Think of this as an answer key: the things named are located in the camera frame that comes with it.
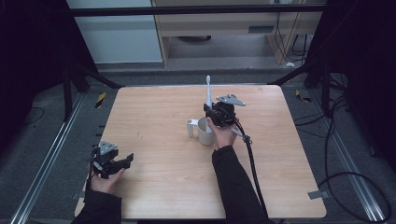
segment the human hand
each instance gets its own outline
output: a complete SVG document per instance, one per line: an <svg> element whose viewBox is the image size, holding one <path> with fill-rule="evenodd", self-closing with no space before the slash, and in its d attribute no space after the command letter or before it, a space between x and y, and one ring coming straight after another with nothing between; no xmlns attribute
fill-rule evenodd
<svg viewBox="0 0 396 224"><path fill-rule="evenodd" d="M94 174L91 180L91 190L113 194L117 181L121 178L125 169L120 169L116 174L109 179L103 179L98 174Z"/></svg>
<svg viewBox="0 0 396 224"><path fill-rule="evenodd" d="M233 145L233 142L235 142L236 134L231 131L231 128L236 129L235 124L231 125L230 127L220 128L213 123L211 118L207 118L207 124L215 135L215 142L218 148Z"/></svg>

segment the white cup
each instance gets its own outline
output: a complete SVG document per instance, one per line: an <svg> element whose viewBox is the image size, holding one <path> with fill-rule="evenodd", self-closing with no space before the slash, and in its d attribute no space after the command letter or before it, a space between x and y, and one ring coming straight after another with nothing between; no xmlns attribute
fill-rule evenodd
<svg viewBox="0 0 396 224"><path fill-rule="evenodd" d="M215 143L215 136L207 127L207 119L206 117L202 117L200 119L187 119L187 131L189 132L189 137L194 137L193 134L193 126L197 126L198 128L198 141L204 146L212 146Z"/></svg>

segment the metal bracket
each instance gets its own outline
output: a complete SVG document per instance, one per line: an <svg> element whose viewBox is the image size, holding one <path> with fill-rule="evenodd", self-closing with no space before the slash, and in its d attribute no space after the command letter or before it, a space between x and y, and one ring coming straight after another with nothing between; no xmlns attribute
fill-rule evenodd
<svg viewBox="0 0 396 224"><path fill-rule="evenodd" d="M246 105L244 102L236 99L236 96L233 94L228 94L226 96L218 96L216 97L216 99L227 105L241 105L241 106Z"/></svg>
<svg viewBox="0 0 396 224"><path fill-rule="evenodd" d="M327 190L325 191L312 191L312 192L308 192L308 196L311 200L317 199L317 198L322 198L322 199L327 199L330 197L329 192L327 192Z"/></svg>
<svg viewBox="0 0 396 224"><path fill-rule="evenodd" d="M117 145L105 141L100 141L99 148L100 148L100 154L105 155L109 151L116 149Z"/></svg>

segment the white cabinet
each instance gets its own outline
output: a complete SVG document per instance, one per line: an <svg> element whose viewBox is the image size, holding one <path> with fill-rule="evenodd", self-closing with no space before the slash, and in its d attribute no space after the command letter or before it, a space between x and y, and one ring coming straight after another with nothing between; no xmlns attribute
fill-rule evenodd
<svg viewBox="0 0 396 224"><path fill-rule="evenodd" d="M149 0L67 0L70 8L151 7ZM75 17L96 64L162 63L154 17Z"/></svg>

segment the white toothbrush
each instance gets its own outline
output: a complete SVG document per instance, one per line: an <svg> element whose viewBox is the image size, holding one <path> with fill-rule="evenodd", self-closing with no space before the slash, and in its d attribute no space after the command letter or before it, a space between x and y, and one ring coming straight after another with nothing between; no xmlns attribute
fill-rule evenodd
<svg viewBox="0 0 396 224"><path fill-rule="evenodd" d="M210 92L210 76L206 77L206 84L207 84L207 90L206 90L206 104L212 109L212 94ZM212 130L209 128L209 126L206 124L206 131L208 133L211 133Z"/></svg>

